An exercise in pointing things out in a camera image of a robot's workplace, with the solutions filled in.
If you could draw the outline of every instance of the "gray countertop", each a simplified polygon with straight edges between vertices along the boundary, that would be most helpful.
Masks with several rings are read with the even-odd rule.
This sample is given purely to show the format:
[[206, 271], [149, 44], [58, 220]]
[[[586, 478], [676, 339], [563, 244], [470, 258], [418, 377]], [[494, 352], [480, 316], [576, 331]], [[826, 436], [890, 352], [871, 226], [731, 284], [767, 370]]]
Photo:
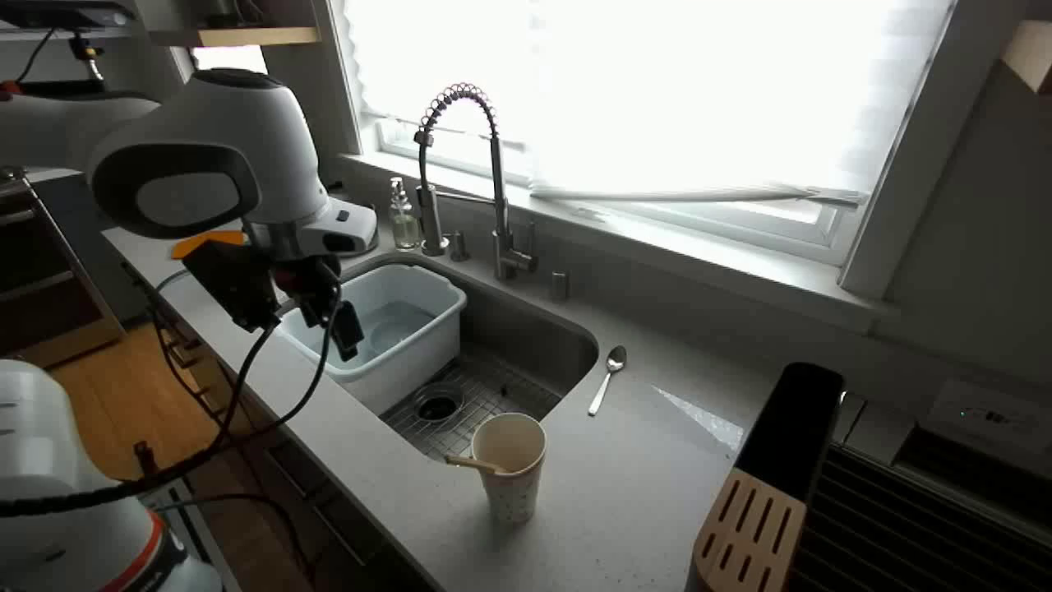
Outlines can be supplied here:
[[[181, 271], [168, 241], [127, 232], [106, 238], [151, 285]], [[376, 258], [389, 258], [389, 241], [344, 273]], [[693, 536], [778, 370], [581, 300], [548, 304], [544, 285], [501, 285], [470, 261], [430, 268], [513, 291], [590, 328], [603, 355], [614, 341], [632, 352], [632, 370], [610, 382], [598, 417], [586, 407], [605, 375], [603, 355], [544, 417], [548, 457], [535, 516], [519, 530], [494, 527], [477, 473], [423, 457], [333, 377], [318, 382], [290, 432], [444, 590], [683, 590]], [[162, 296], [239, 370], [258, 335], [238, 328], [193, 278], [179, 278]], [[300, 403], [313, 370], [300, 350], [270, 339], [248, 385], [283, 415]]]

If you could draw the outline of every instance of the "bottle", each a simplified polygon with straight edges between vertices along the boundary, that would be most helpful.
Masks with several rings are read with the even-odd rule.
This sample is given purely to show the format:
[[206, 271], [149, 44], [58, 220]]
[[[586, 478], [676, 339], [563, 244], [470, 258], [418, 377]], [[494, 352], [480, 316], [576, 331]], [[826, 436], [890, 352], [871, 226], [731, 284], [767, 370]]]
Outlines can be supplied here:
[[391, 226], [396, 226], [396, 249], [420, 249], [420, 220], [413, 204], [409, 202], [400, 177], [391, 177]]

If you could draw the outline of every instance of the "chrome faucet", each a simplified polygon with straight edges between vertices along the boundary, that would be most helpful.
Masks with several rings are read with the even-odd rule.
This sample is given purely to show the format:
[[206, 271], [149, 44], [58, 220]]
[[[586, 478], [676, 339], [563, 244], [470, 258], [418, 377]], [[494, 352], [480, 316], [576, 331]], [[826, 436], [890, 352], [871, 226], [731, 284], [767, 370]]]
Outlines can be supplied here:
[[504, 198], [504, 165], [501, 165], [496, 114], [494, 114], [494, 106], [490, 106], [487, 91], [470, 85], [470, 81], [457, 81], [457, 85], [447, 85], [444, 91], [438, 91], [433, 101], [427, 106], [418, 131], [413, 131], [413, 143], [420, 146], [418, 148], [418, 167], [420, 167], [418, 211], [420, 211], [423, 255], [427, 258], [439, 258], [447, 249], [447, 238], [439, 234], [439, 218], [438, 218], [438, 195], [427, 184], [430, 129], [459, 98], [480, 106], [487, 121], [490, 121], [490, 177], [494, 177], [494, 211], [496, 211], [496, 232], [494, 232], [496, 261], [494, 261], [494, 273], [496, 273], [496, 279], [510, 279], [510, 278], [517, 278], [517, 271], [533, 271], [535, 261], [533, 261], [533, 255], [517, 249], [513, 226], [510, 226], [510, 206], [505, 206], [505, 198]]

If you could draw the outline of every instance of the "paper cup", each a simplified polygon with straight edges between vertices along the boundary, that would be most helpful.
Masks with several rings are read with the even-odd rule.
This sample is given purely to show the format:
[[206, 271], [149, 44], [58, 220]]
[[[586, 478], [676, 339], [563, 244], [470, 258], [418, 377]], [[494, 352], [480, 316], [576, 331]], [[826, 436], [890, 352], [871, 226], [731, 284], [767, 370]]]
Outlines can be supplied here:
[[530, 415], [494, 415], [470, 439], [475, 457], [501, 468], [480, 471], [494, 524], [517, 527], [533, 516], [540, 471], [547, 465], [547, 432]]

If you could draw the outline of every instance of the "stainless steel sink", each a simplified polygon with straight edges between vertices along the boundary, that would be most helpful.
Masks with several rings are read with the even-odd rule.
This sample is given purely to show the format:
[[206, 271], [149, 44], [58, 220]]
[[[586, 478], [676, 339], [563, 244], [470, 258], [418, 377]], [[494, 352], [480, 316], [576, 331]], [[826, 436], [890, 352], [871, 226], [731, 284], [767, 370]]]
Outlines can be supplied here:
[[548, 415], [594, 366], [594, 339], [501, 291], [468, 292], [459, 355], [382, 417], [427, 457], [459, 454], [496, 411]]

